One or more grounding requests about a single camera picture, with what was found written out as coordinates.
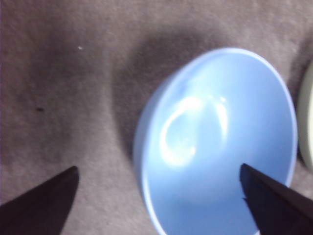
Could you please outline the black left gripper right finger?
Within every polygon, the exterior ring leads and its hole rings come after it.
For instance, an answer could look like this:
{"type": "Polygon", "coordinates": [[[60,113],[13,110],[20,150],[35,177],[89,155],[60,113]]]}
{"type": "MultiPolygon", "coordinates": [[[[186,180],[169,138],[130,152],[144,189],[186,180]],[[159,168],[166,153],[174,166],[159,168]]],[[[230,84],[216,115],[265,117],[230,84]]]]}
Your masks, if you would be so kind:
{"type": "Polygon", "coordinates": [[[262,235],[311,235],[313,201],[273,178],[242,164],[244,200],[262,235]]]}

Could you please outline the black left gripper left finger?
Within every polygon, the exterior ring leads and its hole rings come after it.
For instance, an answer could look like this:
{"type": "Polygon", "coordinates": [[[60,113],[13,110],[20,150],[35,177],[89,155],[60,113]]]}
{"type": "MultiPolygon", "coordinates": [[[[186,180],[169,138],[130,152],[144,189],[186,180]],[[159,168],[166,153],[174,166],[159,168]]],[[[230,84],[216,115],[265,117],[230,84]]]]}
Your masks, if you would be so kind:
{"type": "Polygon", "coordinates": [[[2,235],[59,235],[67,221],[79,184],[72,166],[19,197],[1,205],[2,235]]]}

